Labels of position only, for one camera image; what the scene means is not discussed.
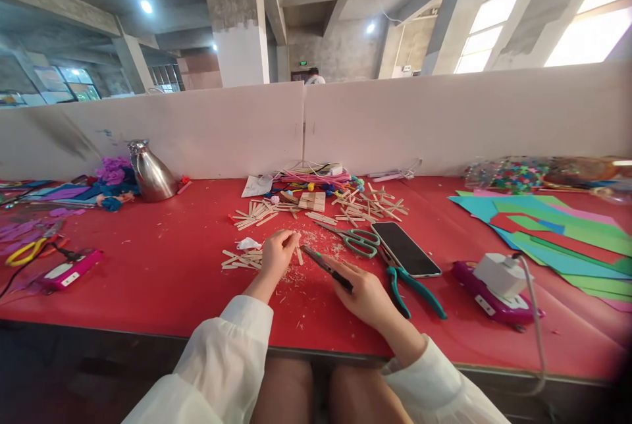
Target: smartphone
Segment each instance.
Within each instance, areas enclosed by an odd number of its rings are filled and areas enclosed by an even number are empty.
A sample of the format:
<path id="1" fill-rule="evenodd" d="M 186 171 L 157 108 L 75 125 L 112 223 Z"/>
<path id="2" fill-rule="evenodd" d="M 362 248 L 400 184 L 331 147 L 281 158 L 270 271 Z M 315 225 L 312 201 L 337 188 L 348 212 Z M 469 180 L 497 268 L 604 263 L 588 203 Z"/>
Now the smartphone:
<path id="1" fill-rule="evenodd" d="M 412 277 L 440 276 L 435 262 L 395 222 L 373 223 L 371 229 L 395 262 Z"/>

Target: white divider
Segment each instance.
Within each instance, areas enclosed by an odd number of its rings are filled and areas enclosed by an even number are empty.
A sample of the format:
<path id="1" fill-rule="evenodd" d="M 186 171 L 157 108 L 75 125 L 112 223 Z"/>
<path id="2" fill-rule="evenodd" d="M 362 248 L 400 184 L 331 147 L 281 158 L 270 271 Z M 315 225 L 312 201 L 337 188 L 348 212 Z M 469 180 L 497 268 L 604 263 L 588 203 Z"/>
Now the white divider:
<path id="1" fill-rule="evenodd" d="M 69 179 L 149 138 L 174 174 L 240 178 L 302 155 L 303 84 L 0 110 L 0 178 Z"/>
<path id="2" fill-rule="evenodd" d="M 305 88 L 305 159 L 453 175 L 476 156 L 632 154 L 631 69 L 601 63 Z"/>

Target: white blouse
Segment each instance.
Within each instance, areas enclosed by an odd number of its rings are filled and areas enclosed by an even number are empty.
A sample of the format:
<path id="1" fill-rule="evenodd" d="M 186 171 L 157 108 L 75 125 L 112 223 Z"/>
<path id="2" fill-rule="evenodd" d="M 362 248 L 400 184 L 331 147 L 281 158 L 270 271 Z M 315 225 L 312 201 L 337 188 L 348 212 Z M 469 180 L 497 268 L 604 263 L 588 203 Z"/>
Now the white blouse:
<path id="1" fill-rule="evenodd" d="M 220 317 L 193 332 L 172 375 L 160 378 L 124 424 L 247 423 L 263 380 L 272 309 L 236 296 Z M 478 424 L 509 421 L 429 338 L 424 354 L 399 369 L 382 370 L 415 423 Z"/>

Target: stainless steel kettle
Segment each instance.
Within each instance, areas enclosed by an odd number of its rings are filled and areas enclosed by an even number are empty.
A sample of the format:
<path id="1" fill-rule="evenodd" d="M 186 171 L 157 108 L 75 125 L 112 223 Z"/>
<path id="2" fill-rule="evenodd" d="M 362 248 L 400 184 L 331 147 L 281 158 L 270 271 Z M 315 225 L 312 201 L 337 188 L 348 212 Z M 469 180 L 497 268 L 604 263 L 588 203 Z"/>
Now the stainless steel kettle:
<path id="1" fill-rule="evenodd" d="M 166 200 L 178 191 L 178 182 L 167 166 L 151 152 L 149 140 L 132 140 L 130 160 L 141 195 L 148 202 Z"/>

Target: teal pliers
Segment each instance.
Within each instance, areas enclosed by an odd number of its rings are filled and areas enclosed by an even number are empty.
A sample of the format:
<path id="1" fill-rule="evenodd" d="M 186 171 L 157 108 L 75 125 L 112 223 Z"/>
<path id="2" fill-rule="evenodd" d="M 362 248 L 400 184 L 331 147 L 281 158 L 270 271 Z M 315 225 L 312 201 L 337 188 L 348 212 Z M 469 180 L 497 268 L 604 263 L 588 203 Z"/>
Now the teal pliers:
<path id="1" fill-rule="evenodd" d="M 439 303 L 439 301 L 436 299 L 436 297 L 433 296 L 433 293 L 430 292 L 426 288 L 426 286 L 424 286 L 415 278 L 413 278 L 411 275 L 409 275 L 404 268 L 400 267 L 392 258 L 392 256 L 387 251 L 384 250 L 383 247 L 379 247 L 377 249 L 380 252 L 380 256 L 382 257 L 382 259 L 388 266 L 386 268 L 386 273 L 390 279 L 390 296 L 393 301 L 393 304 L 395 304 L 395 307 L 397 307 L 397 310 L 406 319 L 410 319 L 410 311 L 408 310 L 408 307 L 406 307 L 406 304 L 402 300 L 402 297 L 400 296 L 400 293 L 397 290 L 397 279 L 402 278 L 402 281 L 408 284 L 411 287 L 411 289 L 413 289 L 422 298 L 424 298 L 426 302 L 428 302 L 431 305 L 434 312 L 442 320 L 446 320 L 448 316 L 446 315 L 446 312 L 443 310 L 443 307 L 441 307 L 441 304 Z"/>

